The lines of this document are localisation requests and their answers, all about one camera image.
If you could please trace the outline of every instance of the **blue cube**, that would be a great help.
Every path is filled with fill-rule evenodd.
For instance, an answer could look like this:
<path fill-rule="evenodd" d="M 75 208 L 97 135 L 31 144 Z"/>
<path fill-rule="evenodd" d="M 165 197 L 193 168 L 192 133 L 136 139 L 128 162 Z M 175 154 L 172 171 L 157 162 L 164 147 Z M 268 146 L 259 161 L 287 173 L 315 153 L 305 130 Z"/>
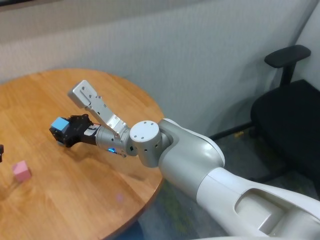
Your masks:
<path fill-rule="evenodd" d="M 68 126 L 69 122 L 62 117 L 58 117 L 52 124 L 51 127 L 63 132 L 63 130 Z"/>

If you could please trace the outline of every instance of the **small cube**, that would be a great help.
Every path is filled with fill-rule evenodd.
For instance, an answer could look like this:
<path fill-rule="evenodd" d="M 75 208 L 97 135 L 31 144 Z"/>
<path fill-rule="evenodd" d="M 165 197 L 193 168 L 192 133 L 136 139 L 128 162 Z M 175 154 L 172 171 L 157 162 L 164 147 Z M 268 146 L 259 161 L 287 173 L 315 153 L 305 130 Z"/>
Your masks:
<path fill-rule="evenodd" d="M 58 117 L 52 124 L 51 127 L 53 127 L 54 129 L 57 129 L 61 132 L 64 131 L 64 129 L 66 128 L 66 126 L 68 126 L 69 122 L 65 119 L 63 119 L 62 117 Z"/>
<path fill-rule="evenodd" d="M 12 167 L 13 174 L 19 182 L 24 182 L 31 178 L 31 172 L 26 161 L 20 161 Z"/>

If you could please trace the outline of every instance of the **white wall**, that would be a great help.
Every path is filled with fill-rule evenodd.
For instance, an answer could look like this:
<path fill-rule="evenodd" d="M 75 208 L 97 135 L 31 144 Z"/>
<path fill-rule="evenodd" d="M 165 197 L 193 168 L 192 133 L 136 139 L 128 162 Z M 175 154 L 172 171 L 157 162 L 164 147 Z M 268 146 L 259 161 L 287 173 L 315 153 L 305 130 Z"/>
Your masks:
<path fill-rule="evenodd" d="M 169 118 L 212 135 L 250 120 L 317 0 L 59 0 L 0 9 L 0 82 L 91 68 L 145 89 Z"/>
<path fill-rule="evenodd" d="M 296 64 L 293 80 L 306 79 L 320 90 L 320 4 L 312 13 L 297 41 L 311 50 L 311 56 Z"/>

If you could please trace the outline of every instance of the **pink cube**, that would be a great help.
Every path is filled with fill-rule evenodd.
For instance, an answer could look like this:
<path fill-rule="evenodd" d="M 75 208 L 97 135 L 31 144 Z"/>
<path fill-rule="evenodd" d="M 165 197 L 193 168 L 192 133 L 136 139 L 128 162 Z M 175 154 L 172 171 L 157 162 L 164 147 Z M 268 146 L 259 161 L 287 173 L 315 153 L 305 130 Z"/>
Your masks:
<path fill-rule="evenodd" d="M 12 167 L 13 174 L 19 182 L 23 182 L 31 178 L 31 172 L 28 169 L 26 161 L 20 161 Z"/>

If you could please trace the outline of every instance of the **blue led light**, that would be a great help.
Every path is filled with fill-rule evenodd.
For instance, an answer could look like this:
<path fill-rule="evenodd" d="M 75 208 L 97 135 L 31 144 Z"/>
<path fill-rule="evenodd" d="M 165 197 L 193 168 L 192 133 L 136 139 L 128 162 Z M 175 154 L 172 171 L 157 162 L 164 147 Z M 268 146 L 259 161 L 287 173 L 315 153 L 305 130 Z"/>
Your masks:
<path fill-rule="evenodd" d="M 114 148 L 108 148 L 108 151 L 110 153 L 117 154 L 116 149 L 114 149 Z"/>

